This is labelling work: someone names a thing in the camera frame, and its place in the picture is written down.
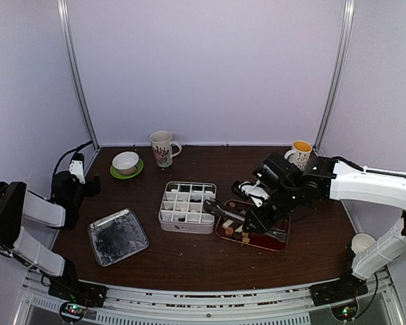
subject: white wall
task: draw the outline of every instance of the white wall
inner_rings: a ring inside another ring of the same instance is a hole
[[[314,141],[344,1],[69,1],[101,145]]]
[[[406,171],[406,0],[357,1],[351,46],[323,151]],[[381,236],[401,211],[352,202],[364,232]],[[390,266],[406,314],[406,255]]]
[[[0,0],[0,180],[24,181],[48,196],[58,158],[88,140],[57,1]],[[93,157],[92,149],[85,153],[88,160]],[[43,227],[29,230],[45,244],[54,234]],[[13,316],[25,273],[0,256],[0,325]]]

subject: black cable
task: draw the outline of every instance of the black cable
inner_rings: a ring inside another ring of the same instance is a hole
[[[378,279],[378,275],[376,273],[374,274],[374,278],[376,279],[376,288],[374,289],[373,297],[371,298],[371,300],[368,303],[367,307],[358,316],[355,317],[355,320],[360,318],[370,308],[371,303],[373,303],[373,300],[376,298],[376,295],[377,295],[378,289],[379,289],[379,279]]]
[[[309,212],[309,213],[306,213],[305,215],[303,215],[302,217],[300,217],[300,218],[297,219],[297,220],[290,221],[290,223],[297,223],[298,221],[301,221],[301,220],[303,220],[303,219],[305,219],[305,218],[307,218],[307,217],[309,217],[309,216],[311,216],[311,215],[314,215],[314,212],[316,212],[316,208],[315,208],[315,207],[308,206],[308,205],[304,205],[304,207],[312,208],[313,210],[312,210],[311,212]]]
[[[69,304],[73,304],[73,305],[74,305],[75,303],[74,303],[73,301],[65,301],[64,303],[62,303],[62,304],[60,305],[60,308],[59,308],[59,316],[60,316],[60,318],[61,318],[64,322],[70,323],[70,324],[74,324],[74,323],[80,322],[80,321],[84,318],[84,316],[86,316],[87,309],[86,309],[85,312],[82,313],[78,318],[76,318],[76,319],[70,318],[70,319],[71,319],[71,321],[70,321],[70,320],[67,320],[67,319],[63,318],[63,316],[62,316],[62,312],[65,311],[66,306],[69,305]]]
[[[353,161],[345,159],[345,157],[335,156],[335,157],[332,157],[332,159],[337,159],[339,161],[342,161],[345,164],[347,164],[348,166],[350,166],[350,167],[352,167],[354,169],[357,169],[358,171],[364,171],[363,167],[359,166],[358,164],[355,164]]]
[[[45,284],[45,283],[44,283],[43,279],[45,279],[45,278],[46,278],[46,277],[45,277],[45,274],[42,274],[41,284],[42,284],[43,286],[51,286],[50,284]]]
[[[62,162],[62,160],[68,156],[69,154],[72,154],[73,152],[77,153],[78,151],[80,151],[83,148],[86,148],[89,144],[92,144],[92,141],[86,142],[85,144],[82,144],[74,149],[68,150],[67,152],[65,152],[59,159],[59,161],[57,161],[57,164],[55,164],[54,167],[54,172],[53,172],[53,176],[51,177],[51,184],[53,183],[53,179],[55,174],[57,173],[57,170],[59,169],[60,163]],[[49,196],[49,199],[51,200],[53,198],[53,188],[51,187],[51,193]]]
[[[12,252],[9,249],[4,248],[3,246],[0,246],[0,255],[8,259],[12,258]]]

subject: brown tabletop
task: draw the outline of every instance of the brown tabletop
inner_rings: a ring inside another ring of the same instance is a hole
[[[135,150],[144,170],[135,179],[110,175],[113,157]],[[241,246],[216,237],[161,230],[158,210],[169,181],[217,185],[217,198],[238,199],[230,192],[235,180],[253,180],[252,171],[276,147],[183,147],[171,167],[155,165],[151,148],[102,148],[89,176],[99,173],[102,193],[86,198],[75,230],[61,231],[54,251],[76,265],[82,280],[158,290],[238,290],[274,288],[337,278],[345,246],[355,232],[340,202],[316,202],[314,215],[292,224],[287,250],[281,253]],[[133,209],[150,246],[117,264],[97,264],[87,227],[119,210]],[[304,211],[295,211],[292,218]]]

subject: green plate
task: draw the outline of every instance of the green plate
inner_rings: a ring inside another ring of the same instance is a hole
[[[133,178],[133,177],[137,176],[138,174],[140,174],[141,171],[143,170],[143,167],[144,167],[143,161],[140,159],[140,160],[138,160],[137,170],[134,173],[132,173],[130,175],[121,175],[117,171],[117,169],[115,169],[113,166],[111,166],[110,174],[111,174],[111,176],[113,176],[114,178],[117,178],[117,179],[130,179],[130,178]]]

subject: metal tray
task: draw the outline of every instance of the metal tray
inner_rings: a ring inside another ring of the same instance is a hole
[[[149,247],[149,239],[131,209],[100,219],[87,230],[96,261],[104,267]]]

